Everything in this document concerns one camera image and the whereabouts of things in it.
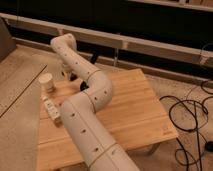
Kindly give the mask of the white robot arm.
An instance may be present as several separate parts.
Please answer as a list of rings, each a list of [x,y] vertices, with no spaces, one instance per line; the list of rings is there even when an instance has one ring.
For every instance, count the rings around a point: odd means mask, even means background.
[[[96,113],[112,99],[113,85],[98,67],[74,49],[72,34],[51,40],[62,61],[88,88],[71,95],[60,107],[61,119],[90,171],[140,171],[125,150],[98,120]]]

